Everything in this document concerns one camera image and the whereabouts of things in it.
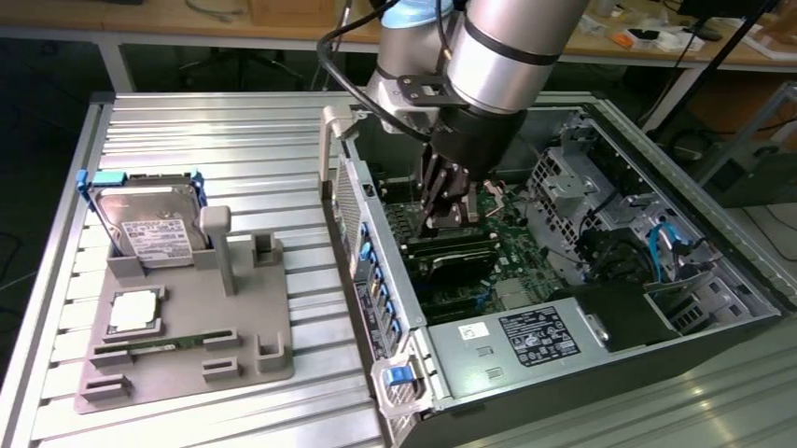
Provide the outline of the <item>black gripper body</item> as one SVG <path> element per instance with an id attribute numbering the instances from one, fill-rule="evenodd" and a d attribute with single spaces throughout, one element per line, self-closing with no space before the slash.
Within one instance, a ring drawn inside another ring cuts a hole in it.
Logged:
<path id="1" fill-rule="evenodd" d="M 498 165 L 527 119 L 527 110 L 494 114 L 476 107 L 443 107 L 431 132 L 431 148 L 471 174 Z"/>

